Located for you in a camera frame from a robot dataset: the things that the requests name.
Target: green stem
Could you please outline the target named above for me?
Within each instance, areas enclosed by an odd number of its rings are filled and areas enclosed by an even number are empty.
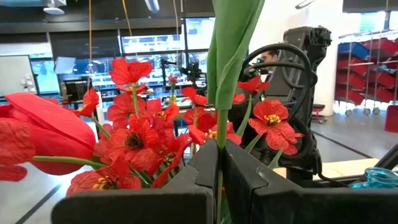
[[[238,131],[236,132],[237,135],[241,136],[244,133],[244,130],[246,129],[246,126],[248,125],[250,114],[251,114],[251,105],[253,103],[253,98],[251,94],[249,95],[249,103],[248,103],[248,108],[246,110],[246,113],[244,114],[243,120],[241,125],[238,128]]]
[[[91,120],[95,123],[98,129],[104,134],[107,139],[111,138],[111,134],[102,126],[94,117],[91,117]]]
[[[218,146],[218,189],[217,189],[217,224],[221,223],[221,199],[223,188],[222,158],[226,144],[226,127],[228,123],[228,110],[218,110],[217,117],[217,146]]]
[[[137,103],[137,84],[131,84],[132,88],[132,103],[134,105],[134,110],[136,111],[137,118],[139,118],[139,110],[138,110],[138,103]]]
[[[279,149],[278,152],[276,153],[275,157],[272,159],[271,163],[268,165],[268,168],[270,170],[275,169],[276,167],[278,167],[278,161],[280,156],[282,155],[283,150]]]
[[[246,150],[248,153],[252,151],[256,143],[260,140],[262,135],[258,134],[247,146],[244,150]]]
[[[80,159],[76,157],[67,157],[67,156],[34,156],[34,161],[45,161],[45,162],[67,162],[72,164],[80,164],[91,166],[94,169],[98,169],[106,166],[105,164],[100,164],[98,162],[89,161],[87,159]]]

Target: wall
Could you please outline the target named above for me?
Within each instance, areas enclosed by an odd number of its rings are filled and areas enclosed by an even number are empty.
[[[321,25],[332,31],[332,44],[318,67],[314,99],[314,103],[326,106],[321,114],[330,116],[333,114],[335,98],[337,45],[340,26],[343,24],[343,0],[317,0],[296,10],[295,6],[300,2],[302,0],[266,0],[249,50],[252,52],[264,45],[282,42],[284,32],[296,27]]]

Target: floor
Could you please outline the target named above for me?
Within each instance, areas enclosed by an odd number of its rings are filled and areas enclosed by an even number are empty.
[[[318,148],[324,162],[348,161],[367,157],[381,158],[395,144],[398,134],[383,130],[385,112],[363,115],[362,109],[353,115],[343,113],[329,117],[325,124],[312,124]],[[52,207],[65,196],[74,174],[51,176],[41,173],[30,164],[26,179],[19,183],[0,182],[0,223],[48,224]]]

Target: red flower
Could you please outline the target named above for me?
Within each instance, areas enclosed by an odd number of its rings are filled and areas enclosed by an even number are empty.
[[[116,85],[116,87],[117,87],[118,89],[120,89],[120,90],[125,91],[126,93],[129,93],[129,94],[132,93],[132,86],[131,86],[131,85],[130,85],[130,86]],[[136,94],[140,94],[140,93],[143,93],[143,92],[145,92],[145,91],[147,91],[147,86],[146,86],[146,84],[144,83],[144,84],[142,84],[141,86],[137,87],[137,89],[136,89]]]
[[[258,134],[267,133],[266,142],[271,149],[287,153],[290,143],[297,142],[294,129],[286,122],[287,108],[279,100],[265,99],[255,105],[253,112],[257,119],[250,118],[250,126]]]
[[[83,107],[79,109],[80,115],[90,118],[97,107],[100,99],[95,92],[94,88],[91,87],[83,96]]]
[[[243,93],[239,94],[239,95],[234,94],[233,103],[240,103],[242,101],[244,101],[244,94]]]
[[[28,124],[9,118],[0,118],[0,180],[20,181],[27,170],[15,166],[30,161],[35,148],[30,140]]]
[[[125,128],[129,124],[129,117],[134,114],[134,104],[129,93],[122,93],[114,98],[113,105],[108,108],[108,120],[113,122],[115,128]],[[144,111],[146,103],[137,97],[139,111]]]
[[[178,114],[180,108],[175,104],[169,104],[166,110],[162,109],[160,99],[149,100],[147,102],[147,112],[150,119],[153,119],[153,125],[157,128],[173,128],[174,117]]]
[[[159,142],[159,136],[153,130],[148,120],[137,119],[133,115],[130,119],[130,129],[117,129],[112,134],[107,144],[110,158],[124,156],[132,167],[138,171],[148,171],[153,175],[154,164],[158,160],[158,155],[153,147]]]
[[[172,138],[169,141],[167,150],[164,152],[163,160],[161,161],[167,167],[152,183],[153,188],[161,187],[166,183],[169,177],[169,172],[178,167],[182,158],[182,154],[190,145],[190,143],[189,134],[181,134],[178,138]]]
[[[182,101],[190,100],[194,105],[205,105],[207,98],[205,96],[197,95],[197,91],[192,87],[185,87],[181,90],[182,95],[187,96]]]
[[[195,111],[197,112],[197,129],[203,132],[207,132],[214,125],[217,124],[217,119],[211,115],[209,112],[206,112],[205,109],[201,106],[195,107],[194,109],[187,110],[184,115],[184,120],[188,125],[193,124],[193,117]]]
[[[177,77],[169,76],[169,83],[170,84],[176,84],[177,83]]]
[[[127,63],[124,58],[112,61],[113,72],[110,72],[112,81],[118,85],[133,84],[142,77],[148,76],[152,65],[147,62]]]
[[[258,91],[265,90],[268,88],[268,86],[269,86],[269,83],[261,81],[260,75],[252,78],[248,82],[238,82],[239,88],[247,90],[251,93],[256,93]]]
[[[68,188],[67,196],[86,190],[140,189],[141,181],[130,174],[130,167],[123,158],[97,171],[76,175]]]
[[[210,130],[208,130],[206,133],[203,131],[200,131],[194,125],[189,126],[189,134],[192,137],[192,141],[196,144],[202,145],[205,143],[205,141],[209,138],[217,138],[217,125],[214,125]],[[238,136],[237,134],[233,134],[233,125],[232,123],[228,122],[227,124],[227,129],[226,129],[226,138],[231,140],[232,142],[235,142],[235,144],[240,145],[241,144],[241,137]]]
[[[15,122],[9,126],[10,133],[18,132],[21,126],[28,128],[30,138],[24,141],[23,145],[33,145],[36,156],[91,158],[95,145],[94,132],[75,114],[30,93],[7,95],[6,100],[11,105],[0,107],[2,110],[0,114],[8,118],[7,120]],[[9,138],[10,133],[3,129],[0,132],[0,139]],[[14,144],[20,147],[22,143],[16,141]],[[82,167],[79,164],[62,162],[31,161],[31,163],[41,171],[52,175],[69,174]]]

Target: blue glass object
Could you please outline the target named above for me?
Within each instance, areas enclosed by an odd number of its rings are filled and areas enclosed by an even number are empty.
[[[372,167],[365,170],[367,182],[350,185],[352,189],[391,189],[398,186],[398,175],[384,168]]]

